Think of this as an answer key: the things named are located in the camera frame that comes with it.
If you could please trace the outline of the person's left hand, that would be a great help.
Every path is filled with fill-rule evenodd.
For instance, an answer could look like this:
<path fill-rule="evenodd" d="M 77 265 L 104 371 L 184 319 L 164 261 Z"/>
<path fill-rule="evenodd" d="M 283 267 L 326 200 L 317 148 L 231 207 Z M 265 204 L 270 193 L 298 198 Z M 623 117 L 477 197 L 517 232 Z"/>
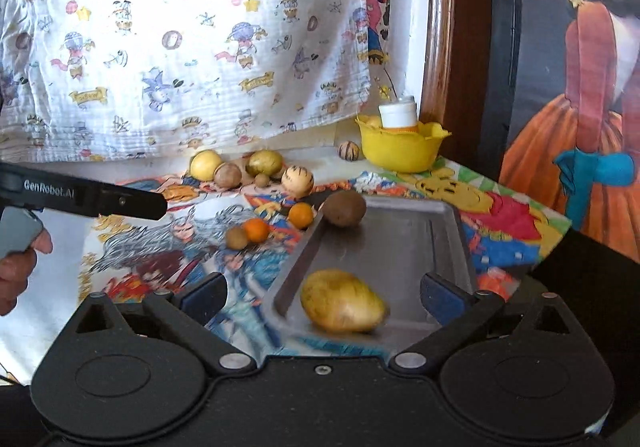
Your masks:
<path fill-rule="evenodd" d="M 44 229 L 21 253 L 12 253 L 0 262 L 0 315 L 14 310 L 17 300 L 28 287 L 28 278 L 37 265 L 37 254 L 53 250 L 50 233 Z"/>

